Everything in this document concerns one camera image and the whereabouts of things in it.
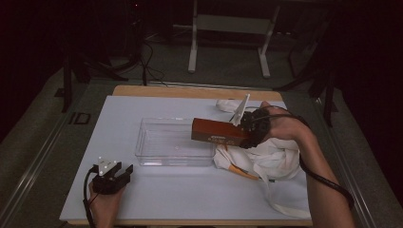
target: black cable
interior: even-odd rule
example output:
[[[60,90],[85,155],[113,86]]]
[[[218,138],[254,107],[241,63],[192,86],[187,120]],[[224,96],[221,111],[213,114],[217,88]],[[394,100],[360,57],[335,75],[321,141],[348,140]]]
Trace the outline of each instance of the black cable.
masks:
[[[280,118],[280,117],[294,118],[297,120],[299,120],[299,118],[300,118],[300,117],[294,116],[292,114],[275,114],[275,115],[267,115],[265,117],[256,118],[256,119],[252,120],[252,122],[261,121],[261,120],[265,120],[265,119]]]
[[[352,209],[354,207],[355,201],[353,196],[350,194],[349,191],[347,191],[345,188],[341,187],[340,185],[338,185],[337,183],[325,179],[322,176],[312,172],[304,163],[302,157],[299,157],[299,165],[301,166],[301,169],[308,174],[311,178],[325,184],[326,186],[335,189],[337,192],[339,192],[341,195],[343,195],[346,200],[349,202],[349,207],[350,209]]]
[[[86,209],[86,219],[88,220],[89,227],[91,228],[96,228],[94,219],[91,214],[91,210],[89,208],[90,203],[88,202],[88,197],[86,196],[86,186],[88,185],[88,178],[91,173],[97,173],[97,166],[93,166],[88,170],[88,173],[86,173],[86,178],[84,180],[84,199],[83,199],[83,204],[84,208]]]
[[[168,86],[165,82],[163,82],[163,78],[165,77],[165,75],[164,75],[161,71],[159,71],[159,70],[157,70],[157,69],[154,69],[154,68],[148,66],[148,64],[149,64],[149,62],[150,62],[150,60],[151,60],[151,57],[153,56],[154,49],[153,49],[152,46],[149,45],[147,42],[144,42],[144,44],[145,44],[147,47],[149,47],[151,53],[150,53],[150,56],[148,57],[148,59],[147,59],[146,62],[144,62],[144,60],[141,59],[142,66],[143,66],[143,85],[146,86],[146,83],[147,83],[146,72],[148,72],[148,74],[149,74],[154,80],[160,82],[160,83],[163,84],[164,86]],[[158,73],[161,73],[163,76],[162,76],[161,78],[155,77],[155,76],[151,73],[150,70],[154,70],[154,71],[156,71],[156,72],[158,72]]]
[[[97,195],[95,195],[95,197],[91,200],[91,202],[88,203],[88,206],[90,206],[91,203],[92,203],[93,201],[95,201],[95,199],[97,199],[97,197],[98,197],[99,195],[100,195],[100,194],[97,193]]]
[[[276,105],[267,105],[267,106],[260,106],[260,107],[256,107],[256,106],[247,106],[247,107],[245,107],[245,109],[247,109],[247,108],[263,109],[263,108],[266,108],[266,107],[280,108],[280,109],[283,109],[283,110],[285,110],[285,111],[287,111],[287,112],[290,113],[290,114],[281,114],[281,115],[287,115],[287,116],[290,115],[289,117],[294,116],[289,110],[285,109],[284,107],[280,107],[280,106],[276,106]],[[272,118],[272,117],[280,117],[280,116],[270,115],[270,117],[268,116],[267,118],[270,119],[270,118]],[[257,118],[257,119],[255,119],[254,121],[262,120],[262,119],[266,119],[266,117],[264,117],[264,118]]]

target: orange box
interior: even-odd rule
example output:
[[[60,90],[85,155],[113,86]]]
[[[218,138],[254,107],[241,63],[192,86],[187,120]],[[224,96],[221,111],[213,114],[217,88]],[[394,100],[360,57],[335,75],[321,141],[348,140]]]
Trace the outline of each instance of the orange box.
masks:
[[[191,138],[195,141],[239,146],[249,139],[249,133],[231,123],[195,118]]]

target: white tabletop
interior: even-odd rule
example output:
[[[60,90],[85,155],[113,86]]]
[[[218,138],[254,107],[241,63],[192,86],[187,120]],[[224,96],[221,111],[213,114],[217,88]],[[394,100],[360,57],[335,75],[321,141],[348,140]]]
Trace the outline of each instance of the white tabletop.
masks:
[[[311,224],[285,216],[267,203],[262,181],[208,167],[140,166],[134,153],[142,118],[205,118],[228,121],[230,113],[216,109],[214,99],[109,96],[60,216],[73,224],[86,223],[83,185],[87,170],[99,157],[134,164],[125,189],[119,224]],[[259,105],[249,102],[248,105]],[[274,101],[272,105],[284,106]],[[277,181],[275,200],[307,209],[303,173]]]

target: forearm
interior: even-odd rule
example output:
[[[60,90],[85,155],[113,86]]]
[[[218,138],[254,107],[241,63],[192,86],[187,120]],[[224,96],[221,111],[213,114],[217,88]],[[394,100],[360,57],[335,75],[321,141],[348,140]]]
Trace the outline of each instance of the forearm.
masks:
[[[115,224],[115,219],[97,219],[96,220],[96,227],[97,228],[113,228]]]
[[[317,143],[316,136],[307,131],[297,143],[305,165],[314,173],[338,184]],[[307,175],[308,198],[315,227],[354,227],[348,201],[335,189]]]

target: wooden table edge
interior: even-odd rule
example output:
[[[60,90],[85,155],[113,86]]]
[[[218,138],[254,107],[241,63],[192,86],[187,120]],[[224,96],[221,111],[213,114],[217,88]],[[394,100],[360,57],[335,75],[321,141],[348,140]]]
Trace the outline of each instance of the wooden table edge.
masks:
[[[247,90],[236,88],[208,87],[164,87],[142,85],[117,85],[113,96],[168,97],[168,98],[202,98],[202,99],[236,99],[242,100],[250,94],[251,101],[282,102],[281,95],[276,91]]]
[[[71,225],[88,225],[86,219],[67,221]],[[312,226],[310,219],[128,219],[116,220],[115,225],[141,226]]]

